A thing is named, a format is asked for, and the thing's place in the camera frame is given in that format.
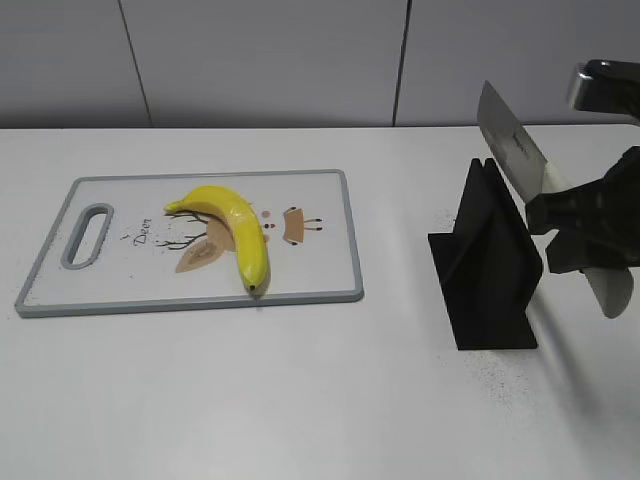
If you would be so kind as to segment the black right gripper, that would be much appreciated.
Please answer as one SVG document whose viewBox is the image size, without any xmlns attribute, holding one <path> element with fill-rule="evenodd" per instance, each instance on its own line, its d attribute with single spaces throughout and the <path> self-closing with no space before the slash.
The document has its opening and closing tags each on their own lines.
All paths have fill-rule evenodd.
<svg viewBox="0 0 640 480">
<path fill-rule="evenodd" d="M 554 193 L 540 193 L 525 205 L 528 231 L 558 233 L 546 247 L 555 274 L 639 266 L 639 147 L 632 146 L 604 177 Z M 606 237 L 629 251 L 587 237 Z"/>
</svg>

